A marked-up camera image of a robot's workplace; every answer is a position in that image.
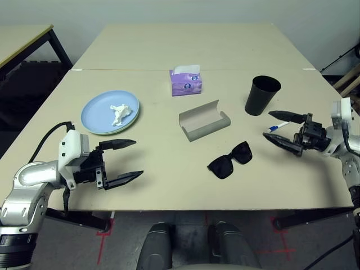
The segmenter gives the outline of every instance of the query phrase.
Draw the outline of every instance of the black sunglasses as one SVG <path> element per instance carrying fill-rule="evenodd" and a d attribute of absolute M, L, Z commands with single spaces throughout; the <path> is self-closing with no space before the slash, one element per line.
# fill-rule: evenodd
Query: black sunglasses
<path fill-rule="evenodd" d="M 253 155 L 247 142 L 242 142 L 237 145 L 230 154 L 218 157 L 208 165 L 208 169 L 211 170 L 218 178 L 224 179 L 228 177 L 234 171 L 231 159 L 236 159 L 241 164 L 248 163 Z"/>

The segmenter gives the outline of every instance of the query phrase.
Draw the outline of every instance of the wall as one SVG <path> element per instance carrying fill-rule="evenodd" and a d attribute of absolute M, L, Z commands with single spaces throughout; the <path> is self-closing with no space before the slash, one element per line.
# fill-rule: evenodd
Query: wall
<path fill-rule="evenodd" d="M 360 1 L 0 0 L 0 25 L 52 23 L 73 62 L 108 23 L 185 22 L 272 22 L 321 69 L 359 42 Z M 56 57 L 44 45 L 32 58 Z M 325 74 L 344 74 L 357 62 L 350 55 Z"/>

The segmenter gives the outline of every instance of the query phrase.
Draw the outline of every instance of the black cup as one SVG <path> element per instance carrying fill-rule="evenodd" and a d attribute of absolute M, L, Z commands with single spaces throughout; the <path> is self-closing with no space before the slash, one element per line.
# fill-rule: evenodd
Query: black cup
<path fill-rule="evenodd" d="M 247 98 L 245 111 L 251 115 L 260 115 L 280 88 L 281 84 L 277 79 L 269 76 L 255 77 Z"/>

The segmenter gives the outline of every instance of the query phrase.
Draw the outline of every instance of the white pen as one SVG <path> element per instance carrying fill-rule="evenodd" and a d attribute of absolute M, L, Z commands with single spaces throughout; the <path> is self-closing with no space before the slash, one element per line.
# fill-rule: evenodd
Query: white pen
<path fill-rule="evenodd" d="M 271 133 L 271 132 L 275 131 L 276 129 L 281 128 L 281 127 L 283 127 L 284 125 L 287 125 L 287 124 L 289 124 L 289 123 L 290 123 L 290 122 L 282 122 L 282 123 L 279 124 L 279 125 L 273 125 L 272 127 L 269 127 L 266 132 Z"/>

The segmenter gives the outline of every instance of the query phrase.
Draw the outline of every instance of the black cable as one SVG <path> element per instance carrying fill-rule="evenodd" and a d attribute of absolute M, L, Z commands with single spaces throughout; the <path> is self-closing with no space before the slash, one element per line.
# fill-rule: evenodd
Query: black cable
<path fill-rule="evenodd" d="M 326 70 L 329 66 L 331 66 L 333 63 L 337 62 L 337 60 L 341 59 L 343 56 L 347 55 L 349 52 L 351 52 L 353 49 L 356 48 L 356 46 L 359 46 L 359 44 L 356 44 L 354 47 L 352 47 L 351 49 L 349 49 L 348 51 L 344 52 L 342 55 L 340 55 L 337 59 L 335 59 L 333 62 L 331 62 L 330 64 L 328 64 L 326 67 L 324 67 L 323 69 L 320 70 L 320 72 L 323 72 L 324 70 Z"/>
<path fill-rule="evenodd" d="M 46 139 L 51 135 L 51 133 L 53 133 L 57 128 L 61 127 L 65 125 L 66 126 L 66 132 L 68 132 L 71 129 L 75 129 L 74 125 L 72 124 L 72 122 L 61 122 L 58 123 L 56 126 L 54 126 L 52 129 L 50 129 L 45 136 L 41 139 L 38 147 L 36 148 L 34 154 L 31 156 L 29 163 L 33 162 L 34 159 L 36 158 L 36 156 L 38 155 L 38 153 L 40 152 L 41 147 L 43 146 L 43 144 L 45 143 Z"/>
<path fill-rule="evenodd" d="M 330 255 L 331 253 L 333 253 L 335 250 L 341 248 L 342 246 L 346 245 L 348 242 L 350 242 L 353 239 L 353 235 L 349 236 L 348 238 L 346 238 L 343 242 L 341 242 L 340 244 L 334 246 L 333 248 L 329 249 L 327 252 L 325 252 L 324 254 L 322 254 L 319 258 L 317 258 L 315 261 L 313 261 L 311 264 L 309 264 L 307 267 L 304 268 L 304 270 L 309 270 L 310 268 L 312 268 L 315 264 L 317 264 L 318 262 L 320 262 L 323 258 L 327 257 L 328 255 Z"/>
<path fill-rule="evenodd" d="M 62 201 L 64 202 L 64 216 L 66 217 L 69 212 L 69 198 L 70 198 L 70 189 L 68 186 L 65 186 L 64 193 L 62 194 Z"/>
<path fill-rule="evenodd" d="M 342 122 L 341 124 L 341 128 L 343 130 L 343 137 L 344 137 L 344 143 L 345 143 L 345 147 L 346 149 L 348 150 L 349 153 L 355 155 L 355 156 L 358 156 L 360 158 L 360 154 L 356 153 L 354 150 L 352 150 L 350 148 L 350 145 L 349 145 L 349 126 L 348 126 L 348 123 L 347 122 Z"/>

